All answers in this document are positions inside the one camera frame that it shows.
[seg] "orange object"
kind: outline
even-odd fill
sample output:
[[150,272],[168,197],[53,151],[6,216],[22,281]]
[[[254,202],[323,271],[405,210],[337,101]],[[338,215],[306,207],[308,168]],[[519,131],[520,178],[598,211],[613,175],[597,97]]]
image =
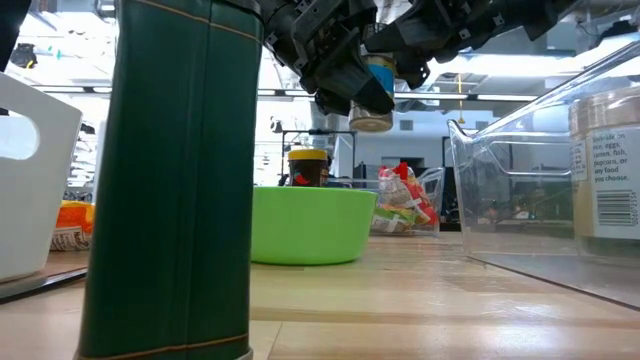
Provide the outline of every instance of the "orange object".
[[93,236],[95,207],[79,201],[63,201],[51,241],[52,251],[88,250]]

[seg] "green bowl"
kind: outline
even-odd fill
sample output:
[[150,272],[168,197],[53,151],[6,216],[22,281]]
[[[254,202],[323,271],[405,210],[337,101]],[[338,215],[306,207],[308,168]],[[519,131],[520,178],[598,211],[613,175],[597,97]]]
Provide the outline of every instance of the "green bowl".
[[326,265],[357,259],[369,239],[377,195],[311,187],[255,187],[251,260]]

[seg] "can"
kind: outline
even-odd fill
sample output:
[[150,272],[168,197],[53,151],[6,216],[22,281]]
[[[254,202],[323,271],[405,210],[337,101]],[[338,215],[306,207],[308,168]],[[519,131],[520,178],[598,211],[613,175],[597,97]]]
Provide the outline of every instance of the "can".
[[323,187],[329,179],[327,152],[301,149],[289,152],[289,185]]
[[[384,28],[385,24],[372,24],[365,28],[363,39]],[[360,56],[367,64],[371,73],[382,85],[391,100],[394,98],[394,82],[396,65],[391,53],[369,53],[362,46]],[[364,132],[384,132],[393,127],[393,112],[377,114],[369,111],[355,102],[351,102],[349,112],[349,127],[352,130]]]
[[578,100],[569,113],[581,254],[640,264],[640,87]]

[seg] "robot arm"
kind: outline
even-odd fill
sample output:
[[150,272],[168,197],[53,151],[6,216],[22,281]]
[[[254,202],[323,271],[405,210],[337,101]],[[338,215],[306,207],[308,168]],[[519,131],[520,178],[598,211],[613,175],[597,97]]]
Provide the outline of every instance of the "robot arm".
[[362,61],[369,53],[392,53],[396,76],[411,89],[429,75],[427,61],[452,60],[519,26],[535,40],[578,0],[409,0],[410,9],[373,36],[374,0],[259,0],[265,46],[281,65],[300,76],[325,113],[347,115],[350,101],[380,114],[393,100]]

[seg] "cable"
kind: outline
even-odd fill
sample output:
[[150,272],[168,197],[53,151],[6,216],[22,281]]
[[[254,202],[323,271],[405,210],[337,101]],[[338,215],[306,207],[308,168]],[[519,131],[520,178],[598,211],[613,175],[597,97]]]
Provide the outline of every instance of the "cable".
[[627,0],[622,1],[614,13],[619,12],[625,5],[627,5]]
[[640,25],[640,23],[638,22],[638,13],[640,12],[640,5],[638,5],[638,7],[636,7],[636,10],[633,12],[633,15],[631,16],[631,21],[633,21],[634,25]]
[[585,27],[584,27],[584,25],[582,25],[582,23],[581,23],[581,22],[576,22],[576,26],[577,26],[578,28],[580,28],[580,29],[581,29],[585,34],[587,34],[587,35],[589,35],[589,36],[593,36],[593,37],[596,37],[596,38],[600,37],[600,35],[599,35],[599,34],[592,34],[592,33],[590,33],[590,32],[587,30],[587,28],[585,28]]

